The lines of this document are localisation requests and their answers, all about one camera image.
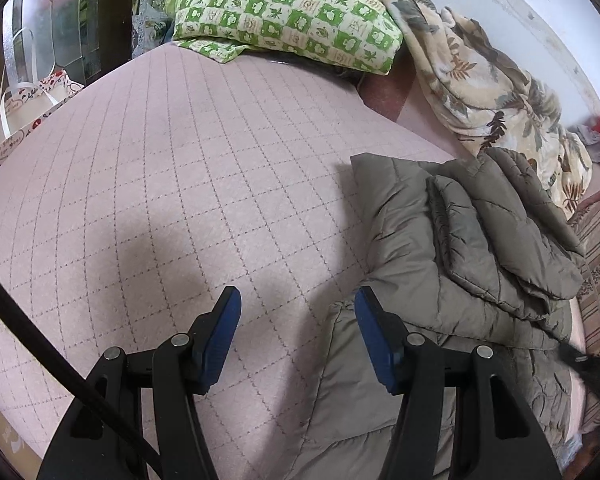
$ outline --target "silver screw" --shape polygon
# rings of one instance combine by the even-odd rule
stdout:
[[[424,344],[424,336],[422,334],[418,334],[417,332],[411,332],[407,336],[407,342],[414,346],[420,346]]]
[[[184,346],[189,342],[187,334],[176,334],[171,338],[171,344],[174,346]]]
[[[493,350],[487,345],[478,346],[476,353],[484,359],[491,359],[493,357]]]
[[[120,357],[121,353],[122,350],[120,350],[120,348],[118,348],[117,346],[112,346],[104,351],[104,358],[107,361],[113,361],[113,359],[117,359],[118,357]]]

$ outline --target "green and white pillowcase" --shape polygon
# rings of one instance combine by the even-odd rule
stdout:
[[[269,49],[384,75],[402,42],[379,0],[166,0],[165,11],[176,44],[220,63]]]

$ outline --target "shopping bag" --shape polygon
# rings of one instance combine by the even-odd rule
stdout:
[[[28,32],[31,36],[31,74],[35,83],[21,82],[2,92],[4,72],[0,83],[0,166],[16,147],[42,121],[58,110],[83,86],[72,81],[65,70],[58,70],[39,80],[36,47],[33,33],[23,28],[14,35]]]

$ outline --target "white bag handle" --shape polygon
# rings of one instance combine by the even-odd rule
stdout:
[[[5,139],[8,139],[12,135],[11,131],[9,130],[9,123],[7,122],[7,111],[5,110],[5,107],[4,107],[4,99],[7,95],[7,93],[11,93],[11,95],[13,95],[13,91],[17,88],[33,88],[33,89],[42,90],[44,92],[44,94],[46,95],[46,97],[49,99],[49,101],[51,101],[52,106],[56,106],[59,103],[59,101],[55,97],[53,97],[49,92],[47,92],[44,88],[42,88],[42,86],[40,86],[40,80],[38,78],[38,60],[36,57],[36,40],[33,37],[33,31],[30,28],[23,27],[13,35],[13,38],[11,41],[15,40],[16,37],[19,34],[22,34],[25,30],[27,32],[29,32],[29,34],[31,35],[31,76],[34,79],[34,81],[36,81],[36,83],[35,84],[27,83],[27,82],[16,83],[15,85],[7,86],[7,88],[4,89],[4,92],[2,92],[2,85],[4,84],[5,69],[2,70],[2,78],[0,80],[0,122],[2,123],[2,132],[4,134]]]

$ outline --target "floral blanket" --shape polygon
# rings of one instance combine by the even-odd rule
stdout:
[[[591,180],[583,143],[560,124],[556,93],[493,48],[475,20],[431,0],[380,0],[402,31],[418,80],[442,123],[469,150],[523,153],[570,216]]]

